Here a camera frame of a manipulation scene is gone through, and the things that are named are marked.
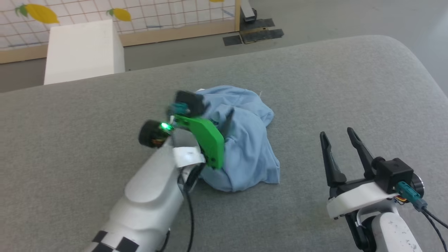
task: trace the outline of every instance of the gray floor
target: gray floor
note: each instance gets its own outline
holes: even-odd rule
[[[447,0],[251,0],[259,18],[273,18],[281,39],[223,46],[215,35],[125,48],[127,70],[268,50],[356,35],[387,35],[420,59],[448,94]],[[0,65],[1,91],[41,85],[45,60]]]

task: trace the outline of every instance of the crumpled blue fabric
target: crumpled blue fabric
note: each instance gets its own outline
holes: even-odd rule
[[[242,191],[259,182],[279,183],[280,162],[267,139],[266,127],[274,112],[260,97],[247,89],[218,86],[196,92],[208,105],[204,118],[221,129],[226,116],[235,109],[228,135],[225,136],[224,166],[204,168],[201,178],[221,191]]]

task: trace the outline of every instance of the lemon patterned curtain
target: lemon patterned curtain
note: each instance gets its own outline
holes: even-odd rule
[[[52,26],[106,19],[119,34],[234,20],[235,0],[2,0],[0,50],[48,43]]]

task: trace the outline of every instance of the checkered pattern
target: checkered pattern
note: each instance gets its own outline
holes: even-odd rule
[[[110,244],[103,243],[107,239],[107,236],[108,232],[99,231],[92,240],[91,252],[136,252],[138,249],[138,244],[126,237],[121,237],[114,248]]]
[[[22,4],[50,8],[59,24],[43,24],[29,14],[24,17],[14,9]],[[127,10],[131,22],[106,14],[114,8]],[[52,26],[113,19],[119,34],[148,30],[180,28],[201,23],[234,20],[235,0],[2,0],[0,1],[0,50],[11,50],[48,43]]]

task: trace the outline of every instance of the green leaf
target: green leaf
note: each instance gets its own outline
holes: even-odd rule
[[[28,17],[28,11],[26,10],[24,4],[22,4],[22,5],[20,6],[20,13],[22,13],[23,16]]]

